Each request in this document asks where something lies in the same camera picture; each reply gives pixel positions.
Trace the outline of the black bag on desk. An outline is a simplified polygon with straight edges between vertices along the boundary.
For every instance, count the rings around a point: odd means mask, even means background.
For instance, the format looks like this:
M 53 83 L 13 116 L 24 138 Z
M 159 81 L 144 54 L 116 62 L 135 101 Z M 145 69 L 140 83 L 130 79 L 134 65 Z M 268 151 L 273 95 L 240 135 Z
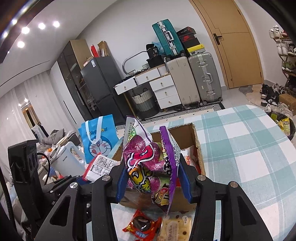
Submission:
M 164 64 L 163 57 L 159 53 L 159 49 L 155 44 L 147 44 L 146 51 L 149 56 L 149 58 L 147 59 L 147 63 L 150 68 L 155 68 Z

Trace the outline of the white noodle snack bag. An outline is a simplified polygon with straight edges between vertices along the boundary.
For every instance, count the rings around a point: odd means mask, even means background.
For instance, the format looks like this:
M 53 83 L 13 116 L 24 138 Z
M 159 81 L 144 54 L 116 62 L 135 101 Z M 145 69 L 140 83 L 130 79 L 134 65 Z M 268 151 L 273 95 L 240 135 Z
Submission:
M 192 145 L 188 148 L 182 149 L 181 153 L 186 161 L 186 163 L 190 166 L 195 167 L 197 172 L 201 174 L 201 169 L 198 161 L 198 153 L 197 153 L 197 148 Z

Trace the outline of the red white snack packet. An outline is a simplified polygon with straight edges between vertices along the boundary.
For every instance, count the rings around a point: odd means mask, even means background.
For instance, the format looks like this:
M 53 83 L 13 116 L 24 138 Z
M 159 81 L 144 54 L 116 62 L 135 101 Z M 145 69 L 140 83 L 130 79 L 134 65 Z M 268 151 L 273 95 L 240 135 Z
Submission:
M 82 179 L 95 182 L 104 175 L 108 175 L 112 168 L 118 166 L 119 161 L 110 159 L 102 154 L 97 155 L 87 166 Z

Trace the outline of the beige suitcase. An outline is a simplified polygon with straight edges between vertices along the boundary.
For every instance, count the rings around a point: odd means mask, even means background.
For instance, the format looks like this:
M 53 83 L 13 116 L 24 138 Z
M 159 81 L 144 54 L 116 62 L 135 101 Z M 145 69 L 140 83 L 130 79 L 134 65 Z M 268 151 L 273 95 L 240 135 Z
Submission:
M 166 63 L 176 86 L 182 105 L 198 104 L 201 99 L 187 57 L 179 57 Z

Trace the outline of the stacked shoe boxes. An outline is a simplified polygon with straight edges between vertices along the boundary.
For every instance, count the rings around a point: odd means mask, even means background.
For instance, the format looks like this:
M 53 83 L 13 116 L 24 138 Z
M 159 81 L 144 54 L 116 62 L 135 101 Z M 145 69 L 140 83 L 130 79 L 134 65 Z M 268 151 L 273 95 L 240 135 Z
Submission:
M 205 52 L 205 47 L 195 37 L 196 31 L 191 27 L 185 27 L 177 31 L 177 36 L 180 39 L 182 46 L 185 49 L 187 57 Z

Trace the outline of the wooden door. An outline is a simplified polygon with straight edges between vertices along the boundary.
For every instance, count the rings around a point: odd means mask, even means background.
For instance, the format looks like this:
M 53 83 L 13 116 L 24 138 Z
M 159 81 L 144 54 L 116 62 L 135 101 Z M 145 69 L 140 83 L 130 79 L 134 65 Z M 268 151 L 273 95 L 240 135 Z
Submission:
M 216 51 L 228 88 L 263 83 L 262 66 L 247 21 L 234 1 L 191 1 Z

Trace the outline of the teal checkered tablecloth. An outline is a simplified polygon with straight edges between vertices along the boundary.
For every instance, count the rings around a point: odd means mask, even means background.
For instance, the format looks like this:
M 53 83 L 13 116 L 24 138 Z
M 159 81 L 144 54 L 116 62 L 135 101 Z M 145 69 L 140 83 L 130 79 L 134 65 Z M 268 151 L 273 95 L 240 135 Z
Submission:
M 193 124 L 201 144 L 206 176 L 237 182 L 261 215 L 274 240 L 283 240 L 295 225 L 295 147 L 260 108 L 241 105 L 214 112 L 189 113 L 148 123 Z

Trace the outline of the purple candy bag front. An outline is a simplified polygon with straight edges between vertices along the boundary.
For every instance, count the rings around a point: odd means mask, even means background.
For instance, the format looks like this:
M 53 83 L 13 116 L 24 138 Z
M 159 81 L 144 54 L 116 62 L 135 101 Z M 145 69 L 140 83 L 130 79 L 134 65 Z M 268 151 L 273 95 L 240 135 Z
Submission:
M 150 194 L 152 203 L 168 213 L 177 185 L 181 149 L 166 126 L 159 127 L 160 141 L 131 116 L 125 123 L 122 157 L 132 187 Z

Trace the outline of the shoe rack with shoes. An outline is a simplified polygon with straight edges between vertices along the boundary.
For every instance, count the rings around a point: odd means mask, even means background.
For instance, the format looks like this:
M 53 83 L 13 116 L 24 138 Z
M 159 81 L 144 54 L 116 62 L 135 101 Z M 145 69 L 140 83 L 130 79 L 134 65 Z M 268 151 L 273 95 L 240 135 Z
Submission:
M 281 59 L 281 71 L 287 79 L 285 88 L 288 93 L 295 96 L 295 43 L 278 25 L 273 25 L 268 33 L 275 41 L 277 54 Z

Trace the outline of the black glass cabinet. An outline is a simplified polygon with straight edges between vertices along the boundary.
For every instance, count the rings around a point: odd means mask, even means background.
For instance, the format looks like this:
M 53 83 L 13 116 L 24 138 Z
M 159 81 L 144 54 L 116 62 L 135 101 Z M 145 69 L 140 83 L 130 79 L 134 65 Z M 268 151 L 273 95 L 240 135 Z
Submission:
M 70 40 L 57 59 L 66 86 L 84 120 L 94 118 L 93 97 L 81 74 L 84 63 L 91 57 L 85 39 Z

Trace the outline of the small cardboard box floor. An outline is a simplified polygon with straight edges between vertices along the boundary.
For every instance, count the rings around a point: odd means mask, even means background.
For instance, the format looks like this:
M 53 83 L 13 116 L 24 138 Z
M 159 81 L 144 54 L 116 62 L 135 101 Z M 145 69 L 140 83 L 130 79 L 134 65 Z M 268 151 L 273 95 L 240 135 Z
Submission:
M 292 111 L 292 114 L 295 115 L 295 108 L 296 108 L 296 98 L 293 96 L 285 93 L 279 95 L 280 102 L 286 104 L 289 108 L 289 110 Z

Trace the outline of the white electric kettle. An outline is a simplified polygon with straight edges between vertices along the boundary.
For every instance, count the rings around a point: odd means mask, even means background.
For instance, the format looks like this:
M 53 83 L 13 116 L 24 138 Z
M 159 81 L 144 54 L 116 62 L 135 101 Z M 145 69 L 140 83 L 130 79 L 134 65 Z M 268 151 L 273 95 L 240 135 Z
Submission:
M 72 142 L 62 146 L 51 166 L 62 176 L 82 176 L 85 172 L 85 156 Z

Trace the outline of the cream nougat candy pack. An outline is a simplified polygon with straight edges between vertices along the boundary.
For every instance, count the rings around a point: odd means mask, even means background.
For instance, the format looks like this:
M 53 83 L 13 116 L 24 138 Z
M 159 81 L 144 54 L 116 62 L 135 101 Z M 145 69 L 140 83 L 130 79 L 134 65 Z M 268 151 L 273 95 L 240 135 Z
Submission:
M 163 218 L 157 237 L 159 241 L 188 241 L 192 230 L 192 217 L 176 214 Z

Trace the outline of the woven laundry basket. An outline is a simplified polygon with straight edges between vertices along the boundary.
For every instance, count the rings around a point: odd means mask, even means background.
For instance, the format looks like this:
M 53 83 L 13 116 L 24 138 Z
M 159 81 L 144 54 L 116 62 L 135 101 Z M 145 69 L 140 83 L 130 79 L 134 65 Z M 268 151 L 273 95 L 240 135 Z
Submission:
M 142 120 L 152 118 L 159 112 L 156 99 L 147 88 L 144 88 L 142 93 L 132 91 L 132 99 L 137 109 L 137 114 Z

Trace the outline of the silver suitcase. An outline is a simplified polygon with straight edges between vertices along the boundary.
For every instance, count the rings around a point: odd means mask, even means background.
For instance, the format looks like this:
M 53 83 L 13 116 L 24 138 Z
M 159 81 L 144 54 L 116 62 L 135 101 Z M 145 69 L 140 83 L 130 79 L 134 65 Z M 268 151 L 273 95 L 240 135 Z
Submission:
M 204 52 L 189 57 L 188 61 L 203 104 L 221 102 L 222 89 L 212 55 Z

